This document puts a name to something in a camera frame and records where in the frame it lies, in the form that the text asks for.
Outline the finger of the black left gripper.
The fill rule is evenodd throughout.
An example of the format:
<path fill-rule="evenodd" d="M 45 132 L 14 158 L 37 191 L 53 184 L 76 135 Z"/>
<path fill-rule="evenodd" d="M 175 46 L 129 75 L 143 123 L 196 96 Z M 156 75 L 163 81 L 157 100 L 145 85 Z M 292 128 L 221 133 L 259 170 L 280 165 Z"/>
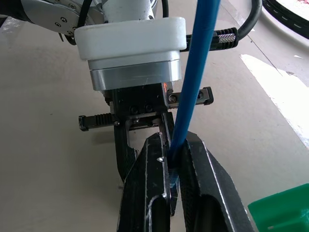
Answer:
<path fill-rule="evenodd" d="M 173 114 L 172 112 L 164 112 L 161 115 L 160 132 L 162 133 L 163 142 L 166 147 L 170 147 L 171 145 L 173 130 L 174 130 Z"/>
<path fill-rule="evenodd" d="M 117 169 L 124 182 L 136 161 L 137 151 L 128 145 L 130 121 L 117 120 L 114 123 L 114 142 L 116 151 Z"/>

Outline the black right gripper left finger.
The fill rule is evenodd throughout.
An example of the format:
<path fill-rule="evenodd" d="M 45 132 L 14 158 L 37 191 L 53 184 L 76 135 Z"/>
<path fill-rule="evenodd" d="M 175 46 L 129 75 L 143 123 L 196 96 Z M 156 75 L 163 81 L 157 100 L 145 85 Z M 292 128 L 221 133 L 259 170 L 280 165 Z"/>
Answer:
<path fill-rule="evenodd" d="M 171 193 L 162 133 L 145 140 L 124 182 L 119 232 L 170 231 Z"/>

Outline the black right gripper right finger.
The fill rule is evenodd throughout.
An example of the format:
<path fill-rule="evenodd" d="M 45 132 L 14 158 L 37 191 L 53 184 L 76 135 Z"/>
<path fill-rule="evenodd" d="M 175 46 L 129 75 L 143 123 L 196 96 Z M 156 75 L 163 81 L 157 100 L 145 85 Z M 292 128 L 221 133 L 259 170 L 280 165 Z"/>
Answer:
<path fill-rule="evenodd" d="M 186 231 L 253 231 L 232 178 L 192 132 L 183 145 L 179 175 Z"/>

